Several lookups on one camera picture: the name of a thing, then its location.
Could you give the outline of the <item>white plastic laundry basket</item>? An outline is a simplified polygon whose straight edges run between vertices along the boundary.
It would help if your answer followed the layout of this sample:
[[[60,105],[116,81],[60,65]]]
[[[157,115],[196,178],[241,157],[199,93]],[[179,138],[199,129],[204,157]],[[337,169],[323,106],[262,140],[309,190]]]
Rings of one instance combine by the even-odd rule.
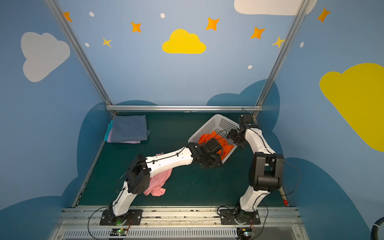
[[[222,159],[222,163],[224,164],[237,148],[235,143],[231,139],[229,139],[227,136],[232,129],[237,130],[238,128],[239,128],[238,123],[234,122],[233,120],[223,115],[216,114],[213,117],[211,117],[205,124],[203,124],[188,139],[188,143],[198,143],[201,136],[206,134],[212,134],[213,132],[215,132],[216,134],[218,134],[217,138],[220,139],[219,142],[223,139],[227,141],[228,145],[233,146],[233,148],[230,151],[228,151],[228,154],[226,154],[225,157]]]

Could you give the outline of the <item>pink t shirt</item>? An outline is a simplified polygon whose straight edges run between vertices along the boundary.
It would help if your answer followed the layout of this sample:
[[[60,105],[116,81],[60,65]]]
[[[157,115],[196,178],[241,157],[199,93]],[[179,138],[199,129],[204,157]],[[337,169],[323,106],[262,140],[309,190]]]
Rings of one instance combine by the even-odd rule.
[[[149,187],[144,191],[144,195],[152,195],[154,197],[160,197],[165,194],[166,189],[163,188],[164,184],[171,176],[173,169],[163,171],[150,179]]]

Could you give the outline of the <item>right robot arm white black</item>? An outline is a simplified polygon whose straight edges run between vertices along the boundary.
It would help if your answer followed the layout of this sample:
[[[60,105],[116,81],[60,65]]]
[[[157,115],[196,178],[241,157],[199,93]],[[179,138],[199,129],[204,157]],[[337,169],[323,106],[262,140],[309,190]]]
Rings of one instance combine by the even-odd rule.
[[[262,200],[282,186],[285,159],[272,150],[260,129],[231,130],[228,138],[241,149],[249,144],[254,154],[248,174],[249,186],[234,209],[235,221],[243,225],[253,220]]]

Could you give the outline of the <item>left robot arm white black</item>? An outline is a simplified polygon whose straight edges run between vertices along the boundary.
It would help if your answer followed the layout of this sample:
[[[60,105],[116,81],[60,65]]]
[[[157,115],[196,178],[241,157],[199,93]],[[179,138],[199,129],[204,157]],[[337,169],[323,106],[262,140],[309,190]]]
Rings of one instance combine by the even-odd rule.
[[[140,154],[131,163],[124,174],[125,181],[117,198],[112,202],[112,213],[119,217],[129,211],[130,205],[138,194],[146,191],[150,186],[150,179],[154,176],[180,166],[187,166],[193,162],[202,168],[218,168],[222,162],[224,150],[217,139],[212,138],[206,143],[189,143],[185,147],[154,157],[144,157]]]

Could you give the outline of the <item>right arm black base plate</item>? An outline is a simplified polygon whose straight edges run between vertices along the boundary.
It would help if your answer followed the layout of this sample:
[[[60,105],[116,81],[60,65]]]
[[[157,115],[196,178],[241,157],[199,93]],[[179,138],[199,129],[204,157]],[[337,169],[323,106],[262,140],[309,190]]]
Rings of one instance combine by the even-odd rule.
[[[261,219],[258,211],[237,212],[235,209],[219,208],[217,213],[222,225],[260,225]]]

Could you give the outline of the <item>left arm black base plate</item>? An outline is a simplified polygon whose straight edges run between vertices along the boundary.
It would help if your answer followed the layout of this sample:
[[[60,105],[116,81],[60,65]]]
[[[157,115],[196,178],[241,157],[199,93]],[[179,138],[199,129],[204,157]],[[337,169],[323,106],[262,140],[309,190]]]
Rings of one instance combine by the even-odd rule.
[[[100,220],[100,226],[138,226],[142,219],[142,210],[128,210],[121,216],[115,216],[112,208],[104,210]]]

